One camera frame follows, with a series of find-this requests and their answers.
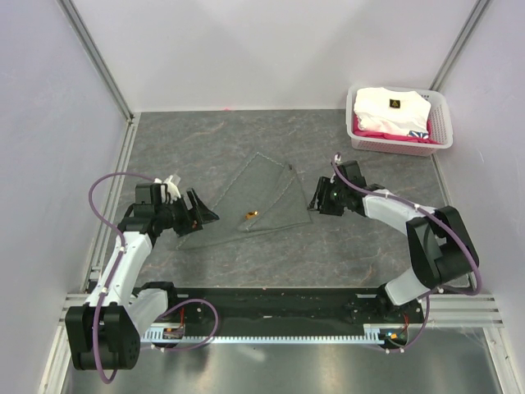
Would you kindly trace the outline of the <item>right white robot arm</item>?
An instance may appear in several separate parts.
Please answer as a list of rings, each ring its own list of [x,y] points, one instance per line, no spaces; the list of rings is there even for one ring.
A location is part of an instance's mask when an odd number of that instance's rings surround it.
[[[322,176],[308,208],[342,216],[346,211],[383,222],[406,236],[410,268],[381,286],[377,317],[394,323],[405,305],[442,289],[474,296],[482,289],[479,258],[458,209],[416,204],[378,184],[368,184],[356,161],[331,160],[334,174]]]

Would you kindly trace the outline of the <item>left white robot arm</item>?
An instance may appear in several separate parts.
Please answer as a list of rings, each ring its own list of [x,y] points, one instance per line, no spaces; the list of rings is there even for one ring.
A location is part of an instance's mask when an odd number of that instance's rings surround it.
[[[72,363],[77,370],[132,369],[140,339],[152,324],[173,322],[189,305],[170,282],[135,285],[139,271],[164,231],[187,236],[218,220],[192,189],[181,195],[171,181],[135,187],[135,201],[116,227],[112,256],[91,294],[66,312]]]

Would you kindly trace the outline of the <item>grey cloth napkin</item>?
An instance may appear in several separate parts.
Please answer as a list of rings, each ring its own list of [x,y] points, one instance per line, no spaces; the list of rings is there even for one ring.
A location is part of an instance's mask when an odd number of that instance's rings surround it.
[[[178,250],[220,245],[312,222],[294,166],[279,157],[253,150],[207,204],[219,220],[178,240]],[[246,220],[249,211],[259,215]]]

